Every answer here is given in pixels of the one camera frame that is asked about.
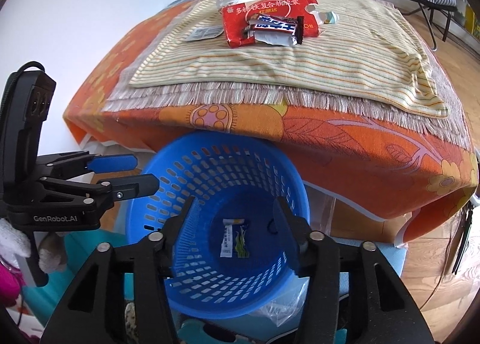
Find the white gloved left hand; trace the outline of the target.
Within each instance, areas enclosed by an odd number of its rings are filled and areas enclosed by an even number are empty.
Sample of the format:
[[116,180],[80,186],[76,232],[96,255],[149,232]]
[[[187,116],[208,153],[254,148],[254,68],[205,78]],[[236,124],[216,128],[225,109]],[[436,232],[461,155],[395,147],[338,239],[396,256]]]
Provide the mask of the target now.
[[[39,267],[47,273],[61,272],[67,266],[67,253],[64,247],[64,233],[49,233],[38,246]],[[11,266],[19,268],[16,257],[29,258],[31,244],[27,235],[4,218],[1,218],[1,257]]]

